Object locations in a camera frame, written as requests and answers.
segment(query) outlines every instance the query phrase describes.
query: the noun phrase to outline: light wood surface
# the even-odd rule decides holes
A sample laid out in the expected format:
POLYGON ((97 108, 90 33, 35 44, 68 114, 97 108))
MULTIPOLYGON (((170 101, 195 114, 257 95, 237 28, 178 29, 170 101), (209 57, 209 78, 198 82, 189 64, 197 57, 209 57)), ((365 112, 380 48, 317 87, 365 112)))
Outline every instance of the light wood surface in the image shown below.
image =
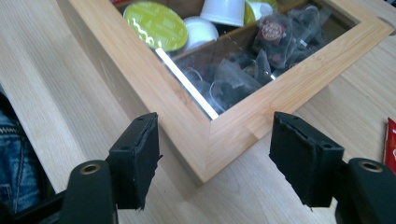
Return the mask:
MULTIPOLYGON (((302 2, 294 1, 292 5, 302 2)), ((174 151, 191 176, 202 183, 269 133, 275 110, 294 112, 392 32, 353 0, 325 3, 356 25, 211 120, 107 0, 58 0, 71 31, 128 117, 135 117, 136 112, 160 114, 160 125, 174 151)), ((233 42, 237 40, 232 33, 229 37, 235 47, 233 42)), ((214 49, 214 54, 222 53, 227 38, 223 40, 208 48, 214 49)))
MULTIPOLYGON (((356 0, 396 25, 380 0, 356 0)), ((381 161, 387 117, 396 118, 396 36, 352 64, 294 114, 346 148, 345 160, 381 161)), ((132 121, 98 76, 54 0, 0 1, 0 83, 57 191, 79 163, 104 159, 132 121)), ((267 134, 203 186, 165 143, 144 211, 121 223, 334 223, 332 208, 302 206, 268 158, 267 134)))

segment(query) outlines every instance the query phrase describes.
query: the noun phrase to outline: wooden table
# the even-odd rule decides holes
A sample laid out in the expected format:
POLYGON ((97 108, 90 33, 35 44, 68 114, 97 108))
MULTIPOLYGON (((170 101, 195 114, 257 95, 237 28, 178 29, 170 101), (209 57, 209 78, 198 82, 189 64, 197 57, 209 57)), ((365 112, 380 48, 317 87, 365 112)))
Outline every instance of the wooden table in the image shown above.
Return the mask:
MULTIPOLYGON (((381 0, 356 0, 396 26, 381 0)), ((0 1, 0 83, 56 191, 78 164, 104 159, 131 122, 97 75, 54 0, 0 1)), ((396 36, 389 36, 295 112, 346 148, 345 161, 382 160, 396 119, 396 36)), ((161 134, 164 157, 144 211, 122 223, 334 223, 334 208, 303 206, 268 158, 271 134, 203 186, 161 134)))

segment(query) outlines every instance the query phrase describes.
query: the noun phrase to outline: white strip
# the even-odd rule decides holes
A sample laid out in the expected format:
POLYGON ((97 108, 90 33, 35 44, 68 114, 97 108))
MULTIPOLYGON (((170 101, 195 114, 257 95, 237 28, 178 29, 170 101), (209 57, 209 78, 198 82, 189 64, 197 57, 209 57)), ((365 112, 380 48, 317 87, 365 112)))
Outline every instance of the white strip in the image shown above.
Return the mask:
POLYGON ((169 56, 163 51, 163 49, 155 49, 158 56, 163 60, 163 62, 169 67, 177 79, 183 84, 186 90, 191 94, 191 96, 198 102, 202 109, 211 119, 216 119, 219 114, 212 108, 212 106, 207 102, 207 100, 198 92, 197 89, 190 83, 190 81, 184 76, 184 74, 178 69, 175 63, 169 58, 169 56))

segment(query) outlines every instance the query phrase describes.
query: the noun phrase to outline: wooden frame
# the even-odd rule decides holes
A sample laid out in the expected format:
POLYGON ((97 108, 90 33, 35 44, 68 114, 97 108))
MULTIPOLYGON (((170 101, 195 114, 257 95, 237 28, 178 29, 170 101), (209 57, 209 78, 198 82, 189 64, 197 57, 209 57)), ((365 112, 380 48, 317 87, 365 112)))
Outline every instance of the wooden frame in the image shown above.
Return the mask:
MULTIPOLYGON (((204 1, 170 2, 188 13, 204 1)), ((75 38, 125 112, 131 119, 158 112, 167 139, 202 183, 269 133, 274 111, 295 111, 392 32, 352 0, 325 2, 357 25, 210 120, 108 0, 58 0, 75 38)))

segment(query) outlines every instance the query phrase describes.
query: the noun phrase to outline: denim fabric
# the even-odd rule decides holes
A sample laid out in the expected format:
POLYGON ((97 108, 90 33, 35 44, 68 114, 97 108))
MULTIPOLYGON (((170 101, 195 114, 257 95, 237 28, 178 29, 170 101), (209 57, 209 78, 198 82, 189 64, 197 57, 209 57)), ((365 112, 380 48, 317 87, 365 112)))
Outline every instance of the denim fabric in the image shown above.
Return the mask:
POLYGON ((38 203, 39 167, 19 122, 0 110, 0 203, 14 213, 38 203))

